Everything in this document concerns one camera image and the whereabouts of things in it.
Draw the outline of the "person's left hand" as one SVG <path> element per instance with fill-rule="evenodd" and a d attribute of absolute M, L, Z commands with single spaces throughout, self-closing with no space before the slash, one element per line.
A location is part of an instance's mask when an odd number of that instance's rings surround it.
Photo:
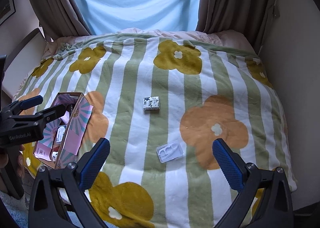
<path fill-rule="evenodd" d="M 17 177 L 23 179 L 24 150 L 25 150 L 24 145 L 20 145 L 16 149 L 12 147 L 12 151 L 9 151 L 9 152 L 5 148 L 1 148 L 1 169 L 5 169 L 5 172 L 7 173 L 9 178 L 12 178 L 15 173 Z"/>

